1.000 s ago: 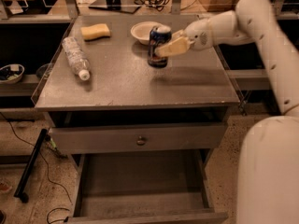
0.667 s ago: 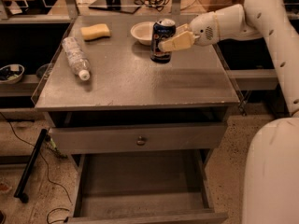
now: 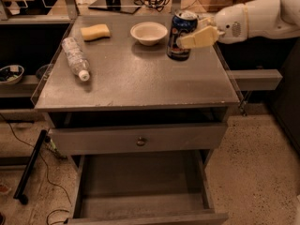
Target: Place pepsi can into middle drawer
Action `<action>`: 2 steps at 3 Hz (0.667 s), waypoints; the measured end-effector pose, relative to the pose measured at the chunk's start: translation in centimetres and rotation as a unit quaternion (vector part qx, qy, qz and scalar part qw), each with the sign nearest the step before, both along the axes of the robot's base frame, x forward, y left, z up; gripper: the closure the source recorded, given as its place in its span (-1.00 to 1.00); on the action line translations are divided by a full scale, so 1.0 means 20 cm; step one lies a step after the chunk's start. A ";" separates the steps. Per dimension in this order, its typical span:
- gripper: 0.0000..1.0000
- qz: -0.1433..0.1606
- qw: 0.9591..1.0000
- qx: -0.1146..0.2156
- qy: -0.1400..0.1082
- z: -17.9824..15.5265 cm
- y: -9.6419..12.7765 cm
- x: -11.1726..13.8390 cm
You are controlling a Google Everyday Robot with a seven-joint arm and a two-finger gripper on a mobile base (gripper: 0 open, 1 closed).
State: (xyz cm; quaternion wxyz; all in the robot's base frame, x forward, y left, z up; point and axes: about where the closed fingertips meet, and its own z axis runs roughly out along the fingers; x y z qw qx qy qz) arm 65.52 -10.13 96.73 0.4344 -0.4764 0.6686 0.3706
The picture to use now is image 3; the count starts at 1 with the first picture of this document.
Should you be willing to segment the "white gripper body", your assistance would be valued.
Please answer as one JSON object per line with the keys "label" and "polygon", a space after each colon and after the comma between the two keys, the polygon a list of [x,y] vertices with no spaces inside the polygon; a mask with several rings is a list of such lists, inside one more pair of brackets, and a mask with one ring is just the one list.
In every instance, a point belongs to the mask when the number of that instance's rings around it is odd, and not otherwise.
{"label": "white gripper body", "polygon": [[248,38],[247,15],[244,4],[225,7],[215,15],[215,22],[219,31],[218,41],[233,44]]}

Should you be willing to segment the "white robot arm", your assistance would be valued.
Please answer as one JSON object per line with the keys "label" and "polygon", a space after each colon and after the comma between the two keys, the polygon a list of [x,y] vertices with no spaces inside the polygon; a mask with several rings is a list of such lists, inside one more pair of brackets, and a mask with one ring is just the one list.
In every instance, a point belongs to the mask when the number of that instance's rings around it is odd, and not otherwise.
{"label": "white robot arm", "polygon": [[181,49],[208,47],[215,42],[233,44],[249,38],[300,36],[300,0],[253,0],[225,7],[198,20],[197,28],[176,40]]}

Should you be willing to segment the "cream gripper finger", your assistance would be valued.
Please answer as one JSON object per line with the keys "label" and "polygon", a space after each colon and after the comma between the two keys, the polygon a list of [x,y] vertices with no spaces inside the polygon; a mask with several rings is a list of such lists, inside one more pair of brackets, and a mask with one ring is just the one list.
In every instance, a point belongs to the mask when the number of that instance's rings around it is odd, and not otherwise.
{"label": "cream gripper finger", "polygon": [[181,36],[176,40],[176,45],[181,49],[195,49],[214,45],[223,31],[215,26],[208,25],[202,29],[196,29],[194,32]]}
{"label": "cream gripper finger", "polygon": [[213,17],[207,17],[207,18],[198,20],[198,28],[199,29],[204,29],[204,28],[208,28],[208,27],[216,28],[216,22]]}

